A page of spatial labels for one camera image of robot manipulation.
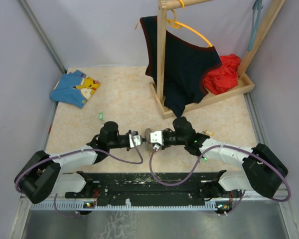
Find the large keyring with keys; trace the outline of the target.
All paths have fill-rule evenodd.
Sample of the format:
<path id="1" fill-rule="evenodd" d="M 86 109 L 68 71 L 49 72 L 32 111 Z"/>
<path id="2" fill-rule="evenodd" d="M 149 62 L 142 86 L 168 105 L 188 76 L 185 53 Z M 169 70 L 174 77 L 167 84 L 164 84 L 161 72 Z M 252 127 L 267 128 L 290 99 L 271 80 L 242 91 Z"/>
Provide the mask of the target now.
<path id="1" fill-rule="evenodd" d="M 152 152 L 153 152 L 153 145 L 150 141 L 150 134 L 152 133 L 152 129 L 151 128 L 147 128 L 145 130 L 145 149 L 148 152 L 149 156 L 151 156 Z"/>

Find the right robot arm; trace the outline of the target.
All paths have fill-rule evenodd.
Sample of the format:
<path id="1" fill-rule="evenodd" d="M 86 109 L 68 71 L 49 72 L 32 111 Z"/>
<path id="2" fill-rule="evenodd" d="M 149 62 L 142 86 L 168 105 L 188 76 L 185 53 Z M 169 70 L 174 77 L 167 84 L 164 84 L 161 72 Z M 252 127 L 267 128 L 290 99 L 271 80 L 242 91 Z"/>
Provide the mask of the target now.
<path id="1" fill-rule="evenodd" d="M 287 168 L 265 144 L 240 147 L 220 142 L 205 133 L 196 132 L 185 117 L 176 118 L 172 124 L 174 129 L 154 133 L 162 149 L 182 145 L 191 155 L 219 160 L 240 169 L 221 174 L 212 185 L 216 196 L 224 197 L 233 190 L 254 190 L 273 199 L 285 182 Z"/>

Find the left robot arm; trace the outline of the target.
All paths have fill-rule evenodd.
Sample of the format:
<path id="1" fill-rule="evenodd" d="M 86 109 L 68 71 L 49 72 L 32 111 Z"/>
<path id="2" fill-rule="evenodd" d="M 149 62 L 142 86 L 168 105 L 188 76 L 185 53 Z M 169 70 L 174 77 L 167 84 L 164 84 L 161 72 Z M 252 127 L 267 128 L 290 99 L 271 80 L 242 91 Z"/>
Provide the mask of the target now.
<path id="1" fill-rule="evenodd" d="M 34 204 L 50 195 L 68 192 L 87 198 L 93 194 L 94 186 L 74 170 L 101 162 L 110 156 L 111 149 L 137 149 L 144 141 L 137 131 L 129 130 L 120 135 L 118 124 L 108 121 L 99 134 L 80 149 L 53 155 L 43 150 L 36 152 L 16 176 L 15 188 Z"/>

